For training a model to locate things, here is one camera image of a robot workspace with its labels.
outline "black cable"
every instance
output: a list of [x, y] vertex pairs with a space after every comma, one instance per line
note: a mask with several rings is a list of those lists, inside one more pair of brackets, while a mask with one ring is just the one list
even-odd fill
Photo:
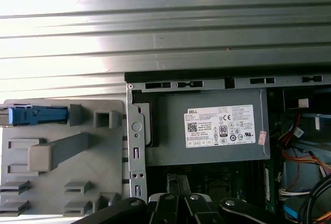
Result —
[[323, 194], [326, 190], [331, 188], [331, 175], [326, 176], [325, 178], [321, 179], [312, 189], [308, 198], [303, 203], [299, 210], [299, 216], [302, 209], [304, 210], [303, 213], [303, 223], [304, 224], [312, 224], [313, 220], [311, 218], [312, 208], [317, 200], [317, 198]]
[[304, 201], [304, 203], [301, 205], [300, 209], [299, 209], [299, 212], [298, 212], [298, 221], [300, 222], [300, 217], [301, 217], [301, 211], [303, 210], [303, 222], [302, 223], [306, 223], [306, 206], [307, 206], [307, 203], [309, 201], [310, 198], [314, 197], [316, 195], [316, 192], [317, 192], [317, 189], [323, 185], [324, 183], [328, 183], [329, 180], [331, 178], [331, 175], [329, 176], [326, 176], [325, 178], [319, 180], [315, 186], [312, 188], [310, 194], [308, 195], [308, 198]]

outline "blue plastic tab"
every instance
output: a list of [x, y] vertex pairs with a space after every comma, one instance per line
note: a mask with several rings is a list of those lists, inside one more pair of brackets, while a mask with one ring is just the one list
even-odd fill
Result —
[[67, 118], [66, 107], [17, 105], [8, 108], [8, 123], [14, 126], [67, 122]]

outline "barcode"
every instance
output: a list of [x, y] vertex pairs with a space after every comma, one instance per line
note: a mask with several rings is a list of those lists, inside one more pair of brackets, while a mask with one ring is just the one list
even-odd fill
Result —
[[188, 123], [187, 130], [188, 130], [188, 132], [197, 132], [198, 131], [197, 123], [196, 122]]

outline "red wire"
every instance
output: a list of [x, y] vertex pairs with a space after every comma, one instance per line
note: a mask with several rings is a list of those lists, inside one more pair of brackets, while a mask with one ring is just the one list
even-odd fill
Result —
[[296, 127], [299, 125], [300, 118], [301, 118], [301, 114], [298, 114], [297, 119], [296, 119], [296, 123], [295, 123], [293, 129], [290, 131], [290, 133], [283, 140], [283, 142], [285, 143], [285, 145], [287, 145], [289, 143], [289, 141], [291, 140]]
[[[293, 152], [295, 154], [295, 157], [297, 158], [298, 155], [297, 155], [295, 149], [292, 148], [292, 150], [293, 150]], [[298, 182], [298, 180], [299, 180], [300, 164], [297, 162], [297, 165], [298, 165], [298, 167], [297, 167], [297, 170], [296, 170], [295, 180], [294, 180], [294, 182], [286, 190], [290, 190]]]

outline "yellow wire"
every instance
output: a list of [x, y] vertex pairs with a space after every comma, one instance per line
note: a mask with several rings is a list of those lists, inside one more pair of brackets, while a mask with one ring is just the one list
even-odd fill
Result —
[[322, 215], [320, 218], [316, 219], [317, 221], [323, 220], [331, 215], [331, 211], [327, 212], [325, 215]]

